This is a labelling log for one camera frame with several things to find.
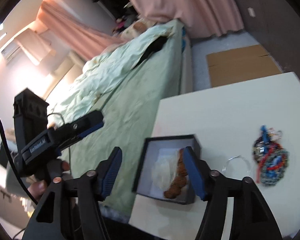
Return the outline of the white air conditioner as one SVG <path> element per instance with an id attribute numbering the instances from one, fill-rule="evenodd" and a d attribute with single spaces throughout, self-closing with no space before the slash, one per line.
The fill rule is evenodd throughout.
<path id="1" fill-rule="evenodd" d="M 1 54 L 6 62 L 10 62 L 18 54 L 19 50 L 19 44 L 12 41 L 1 51 Z"/>

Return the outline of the black jewelry box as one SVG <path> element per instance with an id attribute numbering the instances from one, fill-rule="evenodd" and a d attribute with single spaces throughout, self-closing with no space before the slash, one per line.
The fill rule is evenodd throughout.
<path id="1" fill-rule="evenodd" d="M 166 198 L 166 192 L 177 178 L 181 164 L 181 151 L 189 146 L 200 157 L 201 146 L 195 135 L 146 138 L 141 151 L 132 192 L 148 198 L 181 205 L 194 203 L 195 194 L 189 177 L 175 198 Z"/>

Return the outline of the flattened cardboard sheet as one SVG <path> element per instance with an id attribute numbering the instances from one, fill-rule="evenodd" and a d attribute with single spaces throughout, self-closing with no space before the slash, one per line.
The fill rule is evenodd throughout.
<path id="1" fill-rule="evenodd" d="M 206 56 L 212 87 L 281 74 L 270 54 L 254 45 L 230 49 Z"/>

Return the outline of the green bed sheet mattress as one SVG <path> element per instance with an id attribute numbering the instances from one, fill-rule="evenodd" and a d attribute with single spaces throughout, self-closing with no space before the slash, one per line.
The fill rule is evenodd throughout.
<path id="1" fill-rule="evenodd" d="M 62 158 L 71 163 L 72 175 L 79 177 L 107 159 L 114 147 L 121 148 L 122 164 L 104 205 L 124 216 L 132 212 L 135 200 L 132 186 L 143 142 L 152 133 L 159 102 L 180 92 L 184 26 L 178 20 L 165 24 L 172 26 L 174 33 L 163 48 L 132 69 L 90 109 L 89 112 L 102 112 L 104 126 L 62 153 Z M 49 100 L 49 116 L 65 89 Z"/>

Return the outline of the patterned pillow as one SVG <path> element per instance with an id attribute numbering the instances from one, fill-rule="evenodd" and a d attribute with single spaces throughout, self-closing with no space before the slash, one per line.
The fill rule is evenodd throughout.
<path id="1" fill-rule="evenodd" d="M 125 29 L 121 34 L 120 37 L 125 41 L 130 41 L 144 32 L 146 32 L 149 28 L 156 25 L 156 21 L 151 21 L 146 18 L 141 18 L 130 25 L 127 29 Z"/>

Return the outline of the white tissue paper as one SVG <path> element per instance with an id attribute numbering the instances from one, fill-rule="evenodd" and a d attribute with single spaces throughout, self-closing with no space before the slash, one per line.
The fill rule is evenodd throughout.
<path id="1" fill-rule="evenodd" d="M 153 184 L 166 191 L 177 176 L 179 153 L 176 148 L 162 148 L 152 167 Z"/>

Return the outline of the light green duvet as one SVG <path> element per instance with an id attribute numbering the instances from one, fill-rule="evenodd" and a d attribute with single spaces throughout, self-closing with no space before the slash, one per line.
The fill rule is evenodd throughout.
<path id="1" fill-rule="evenodd" d="M 156 25 L 112 52 L 86 62 L 83 73 L 68 85 L 51 108 L 49 123 L 61 126 L 87 114 L 97 100 L 111 92 L 137 66 L 146 50 L 160 38 L 170 38 L 173 27 Z"/>

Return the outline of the pink curtain right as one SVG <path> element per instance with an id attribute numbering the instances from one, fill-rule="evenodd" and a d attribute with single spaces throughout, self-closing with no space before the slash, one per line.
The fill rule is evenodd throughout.
<path id="1" fill-rule="evenodd" d="M 222 36 L 244 28 L 235 0 L 130 0 L 143 17 L 168 22 L 178 19 L 191 38 Z"/>

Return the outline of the black garment on bed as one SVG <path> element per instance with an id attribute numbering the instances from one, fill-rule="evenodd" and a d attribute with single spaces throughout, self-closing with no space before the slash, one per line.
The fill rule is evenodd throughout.
<path id="1" fill-rule="evenodd" d="M 154 40 L 146 48 L 146 50 L 143 52 L 140 59 L 138 60 L 138 62 L 136 63 L 136 65 L 132 69 L 134 69 L 137 66 L 139 66 L 140 64 L 142 64 L 143 61 L 147 60 L 154 53 L 160 51 L 163 48 L 163 46 L 165 45 L 165 43 L 167 42 L 167 40 L 168 40 L 167 36 L 159 36 L 156 40 Z"/>

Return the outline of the pink curtain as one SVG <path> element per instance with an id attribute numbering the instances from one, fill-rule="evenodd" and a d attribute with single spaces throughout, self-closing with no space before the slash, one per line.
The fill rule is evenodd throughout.
<path id="1" fill-rule="evenodd" d="M 119 37 L 107 35 L 79 22 L 53 0 L 42 1 L 37 18 L 87 61 L 102 54 L 108 47 L 126 43 Z"/>
<path id="2" fill-rule="evenodd" d="M 222 36 L 244 28 L 235 0 L 130 0 L 143 17 L 168 22 L 178 19 L 191 38 Z"/>

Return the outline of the pink curtain left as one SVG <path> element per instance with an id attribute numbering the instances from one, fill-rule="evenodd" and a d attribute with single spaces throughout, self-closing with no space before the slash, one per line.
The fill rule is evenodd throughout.
<path id="1" fill-rule="evenodd" d="M 119 37 L 107 35 L 79 22 L 53 0 L 42 1 L 37 18 L 87 61 L 102 54 L 108 47 L 126 43 Z"/>

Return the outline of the white wall socket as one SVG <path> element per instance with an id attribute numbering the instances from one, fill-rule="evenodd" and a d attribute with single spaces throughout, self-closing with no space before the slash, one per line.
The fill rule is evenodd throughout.
<path id="1" fill-rule="evenodd" d="M 248 8 L 248 13 L 249 13 L 250 17 L 256 17 L 255 11 L 253 8 Z"/>

